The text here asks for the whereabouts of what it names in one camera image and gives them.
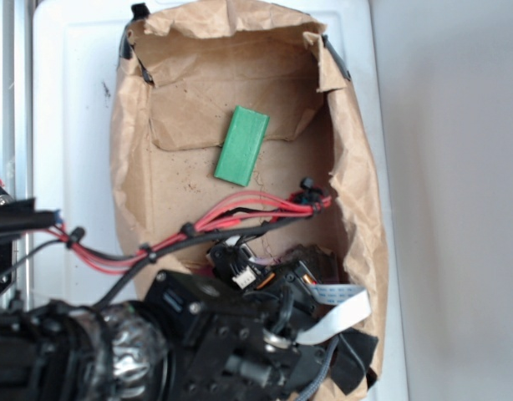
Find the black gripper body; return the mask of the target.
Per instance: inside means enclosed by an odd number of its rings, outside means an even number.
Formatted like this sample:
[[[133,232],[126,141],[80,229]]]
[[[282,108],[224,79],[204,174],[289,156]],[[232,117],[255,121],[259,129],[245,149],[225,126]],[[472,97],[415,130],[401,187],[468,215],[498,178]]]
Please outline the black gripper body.
[[[336,340],[304,344],[316,321],[301,261],[267,265],[248,246],[216,243],[210,276],[162,271],[145,303],[165,335],[165,400],[309,398],[326,378]]]

